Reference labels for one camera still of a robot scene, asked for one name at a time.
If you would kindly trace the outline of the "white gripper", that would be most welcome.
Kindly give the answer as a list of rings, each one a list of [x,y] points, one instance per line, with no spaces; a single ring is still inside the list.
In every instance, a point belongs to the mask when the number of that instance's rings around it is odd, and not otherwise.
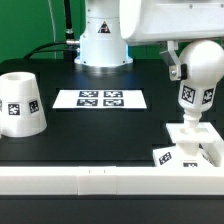
[[[187,78],[176,41],[224,37],[224,0],[120,0],[119,14],[129,45],[162,42],[159,53],[171,81]]]

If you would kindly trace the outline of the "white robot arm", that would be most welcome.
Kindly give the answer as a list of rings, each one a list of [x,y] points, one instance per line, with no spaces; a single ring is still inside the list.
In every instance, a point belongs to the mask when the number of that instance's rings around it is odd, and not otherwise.
[[[132,45],[164,44],[170,78],[187,76],[180,42],[224,37],[224,0],[85,0],[86,28],[75,62],[109,71],[132,62]]]

